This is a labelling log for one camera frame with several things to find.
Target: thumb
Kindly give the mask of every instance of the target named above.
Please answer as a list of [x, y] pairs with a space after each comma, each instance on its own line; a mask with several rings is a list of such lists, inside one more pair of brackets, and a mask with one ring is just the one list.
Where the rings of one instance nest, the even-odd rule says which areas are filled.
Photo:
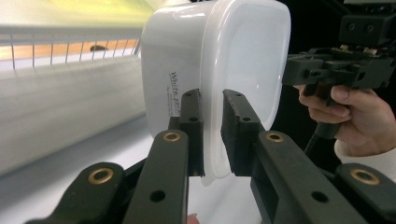
[[351, 89], [345, 86], [332, 87], [331, 97], [341, 105], [352, 105], [360, 111], [369, 112], [377, 109], [380, 102], [373, 90]]

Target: plastic container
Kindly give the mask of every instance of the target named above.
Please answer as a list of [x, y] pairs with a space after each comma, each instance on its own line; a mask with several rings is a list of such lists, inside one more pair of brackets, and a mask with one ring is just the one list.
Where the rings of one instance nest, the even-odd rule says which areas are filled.
[[272, 0], [219, 0], [158, 10], [141, 37], [142, 73], [152, 135], [179, 116], [184, 92], [199, 89], [205, 182], [230, 173], [220, 136], [222, 91], [244, 93], [270, 129], [279, 103], [290, 14]]

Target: human hand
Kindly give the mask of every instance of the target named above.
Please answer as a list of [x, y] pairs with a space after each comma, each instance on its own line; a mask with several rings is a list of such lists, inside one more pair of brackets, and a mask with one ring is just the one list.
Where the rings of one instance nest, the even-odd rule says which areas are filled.
[[340, 105], [326, 106], [317, 96], [304, 96], [304, 86], [296, 86], [300, 103], [308, 106], [311, 119], [342, 123], [336, 139], [348, 146], [349, 155], [371, 156], [396, 147], [396, 121], [390, 106], [372, 90], [334, 86], [331, 97]]
[[199, 224], [196, 214], [191, 214], [187, 216], [187, 224]]

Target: brass insert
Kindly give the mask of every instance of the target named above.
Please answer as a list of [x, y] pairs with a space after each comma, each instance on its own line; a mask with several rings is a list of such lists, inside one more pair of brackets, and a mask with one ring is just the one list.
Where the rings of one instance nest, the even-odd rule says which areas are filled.
[[90, 174], [88, 181], [91, 184], [100, 185], [106, 183], [113, 175], [113, 170], [109, 168], [99, 168]]
[[178, 139], [180, 139], [180, 134], [178, 133], [166, 133], [163, 136], [163, 139], [167, 142], [176, 142]]
[[350, 171], [350, 174], [353, 178], [367, 185], [378, 185], [380, 183], [376, 175], [362, 169], [353, 169]]
[[266, 137], [273, 142], [283, 142], [283, 136], [278, 133], [268, 133]]

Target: sleeve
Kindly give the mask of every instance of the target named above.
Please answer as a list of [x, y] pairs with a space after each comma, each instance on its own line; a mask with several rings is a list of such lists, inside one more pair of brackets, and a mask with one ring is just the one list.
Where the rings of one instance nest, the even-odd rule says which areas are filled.
[[348, 155], [347, 146], [343, 142], [337, 140], [334, 145], [334, 151], [335, 155], [337, 155], [342, 163], [356, 162], [373, 167], [396, 182], [396, 148], [379, 155], [351, 157]]

